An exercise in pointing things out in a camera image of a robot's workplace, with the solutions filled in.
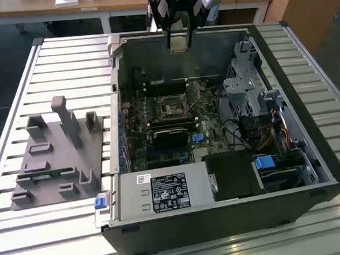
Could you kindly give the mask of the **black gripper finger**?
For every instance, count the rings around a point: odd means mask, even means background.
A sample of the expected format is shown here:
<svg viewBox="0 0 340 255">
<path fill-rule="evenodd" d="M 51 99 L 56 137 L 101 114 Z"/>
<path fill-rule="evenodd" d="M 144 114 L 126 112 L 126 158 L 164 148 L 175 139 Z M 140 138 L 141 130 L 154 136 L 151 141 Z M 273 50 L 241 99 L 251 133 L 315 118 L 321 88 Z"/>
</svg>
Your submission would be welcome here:
<svg viewBox="0 0 340 255">
<path fill-rule="evenodd" d="M 167 47 L 171 46 L 171 27 L 175 21 L 176 13 L 178 12 L 179 0 L 171 0 L 165 4 L 165 29 L 167 31 Z"/>
<path fill-rule="evenodd" d="M 192 5 L 191 5 L 192 1 L 191 0 L 187 0 L 187 18 L 188 18 L 188 23 L 187 23 L 187 47 L 190 48 L 191 44 L 192 44 L 192 32 L 193 32 L 193 26 L 194 26 L 194 22 L 193 22 L 193 10 L 192 10 Z"/>
</svg>

